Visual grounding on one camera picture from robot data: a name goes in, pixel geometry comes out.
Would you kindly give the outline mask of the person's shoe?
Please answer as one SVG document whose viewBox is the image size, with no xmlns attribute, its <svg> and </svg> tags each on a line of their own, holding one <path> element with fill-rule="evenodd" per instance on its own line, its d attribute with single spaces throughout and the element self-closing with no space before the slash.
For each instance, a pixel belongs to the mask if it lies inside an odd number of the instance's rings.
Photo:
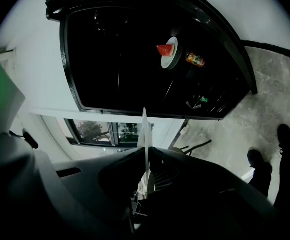
<svg viewBox="0 0 290 240">
<path fill-rule="evenodd" d="M 277 138 L 280 148 L 290 147 L 290 127 L 286 124 L 280 124 L 277 128 Z"/>
<path fill-rule="evenodd" d="M 247 159 L 250 167 L 255 170 L 272 171 L 271 164 L 264 161 L 262 154 L 258 150 L 249 150 L 247 153 Z"/>
</svg>

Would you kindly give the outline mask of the person's right shoe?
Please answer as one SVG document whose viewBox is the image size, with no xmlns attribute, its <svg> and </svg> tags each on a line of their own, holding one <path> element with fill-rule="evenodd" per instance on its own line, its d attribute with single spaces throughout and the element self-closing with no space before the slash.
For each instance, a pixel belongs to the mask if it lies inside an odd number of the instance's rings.
<svg viewBox="0 0 290 240">
<path fill-rule="evenodd" d="M 280 148 L 290 147 L 290 127 L 286 124 L 280 124 L 277 128 L 277 138 Z"/>
</svg>

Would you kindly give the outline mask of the person's left shoe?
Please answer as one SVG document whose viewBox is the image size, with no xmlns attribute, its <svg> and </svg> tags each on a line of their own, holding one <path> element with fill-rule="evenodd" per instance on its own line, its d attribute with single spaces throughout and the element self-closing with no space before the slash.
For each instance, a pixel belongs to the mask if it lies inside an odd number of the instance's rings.
<svg viewBox="0 0 290 240">
<path fill-rule="evenodd" d="M 272 171 L 271 164 L 264 161 L 262 154 L 258 150 L 249 150 L 247 153 L 247 159 L 250 167 L 255 170 Z"/>
</svg>

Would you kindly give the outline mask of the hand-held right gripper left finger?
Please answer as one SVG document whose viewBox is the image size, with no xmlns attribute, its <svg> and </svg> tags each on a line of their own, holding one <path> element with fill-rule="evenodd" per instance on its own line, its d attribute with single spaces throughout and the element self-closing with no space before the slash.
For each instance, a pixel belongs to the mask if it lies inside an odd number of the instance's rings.
<svg viewBox="0 0 290 240">
<path fill-rule="evenodd" d="M 145 151 L 54 166 L 57 209 L 76 234 L 133 234 L 132 198 L 145 172 Z"/>
</svg>

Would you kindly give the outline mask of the black framed window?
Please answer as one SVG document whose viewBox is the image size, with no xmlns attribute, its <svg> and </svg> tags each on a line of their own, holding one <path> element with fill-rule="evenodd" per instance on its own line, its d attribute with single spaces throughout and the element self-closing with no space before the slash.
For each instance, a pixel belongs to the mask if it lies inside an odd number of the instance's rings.
<svg viewBox="0 0 290 240">
<path fill-rule="evenodd" d="M 142 128 L 140 123 L 73 119 L 64 121 L 71 134 L 67 137 L 70 144 L 97 148 L 135 148 Z"/>
</svg>

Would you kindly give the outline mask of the red watermelon slice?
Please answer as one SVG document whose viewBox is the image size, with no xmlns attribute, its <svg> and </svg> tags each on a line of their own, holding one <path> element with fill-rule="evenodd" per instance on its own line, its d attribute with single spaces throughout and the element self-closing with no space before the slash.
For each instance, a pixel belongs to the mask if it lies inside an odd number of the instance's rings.
<svg viewBox="0 0 290 240">
<path fill-rule="evenodd" d="M 175 45 L 173 44 L 164 44 L 164 45 L 157 45 L 157 50 L 162 57 L 171 57 L 174 52 Z"/>
</svg>

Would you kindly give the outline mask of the orange drink can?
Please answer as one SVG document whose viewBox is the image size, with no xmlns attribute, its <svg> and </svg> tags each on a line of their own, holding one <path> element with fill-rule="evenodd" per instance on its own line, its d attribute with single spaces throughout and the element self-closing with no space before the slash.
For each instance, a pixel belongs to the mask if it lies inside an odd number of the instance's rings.
<svg viewBox="0 0 290 240">
<path fill-rule="evenodd" d="M 204 67 L 205 65 L 205 60 L 193 52 L 187 52 L 185 60 L 196 67 Z"/>
</svg>

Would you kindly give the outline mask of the black mini fridge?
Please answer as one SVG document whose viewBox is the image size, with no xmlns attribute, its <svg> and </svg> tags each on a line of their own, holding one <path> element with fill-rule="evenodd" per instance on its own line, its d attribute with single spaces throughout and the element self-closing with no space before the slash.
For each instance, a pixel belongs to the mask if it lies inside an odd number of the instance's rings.
<svg viewBox="0 0 290 240">
<path fill-rule="evenodd" d="M 221 120 L 256 94 L 253 68 L 229 22 L 206 0 L 46 0 L 59 23 L 61 59 L 79 110 Z M 161 67 L 157 45 L 179 51 Z M 185 60 L 193 52 L 205 60 Z M 208 102 L 201 102 L 202 97 Z"/>
</svg>

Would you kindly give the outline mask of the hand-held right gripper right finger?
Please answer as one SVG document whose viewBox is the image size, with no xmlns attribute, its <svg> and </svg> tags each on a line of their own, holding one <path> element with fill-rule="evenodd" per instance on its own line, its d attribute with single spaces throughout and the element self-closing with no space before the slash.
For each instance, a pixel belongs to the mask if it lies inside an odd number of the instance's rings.
<svg viewBox="0 0 290 240">
<path fill-rule="evenodd" d="M 267 198 L 225 168 L 150 148 L 176 176 L 148 197 L 148 216 L 135 240 L 253 240 L 265 235 L 275 210 Z"/>
</svg>

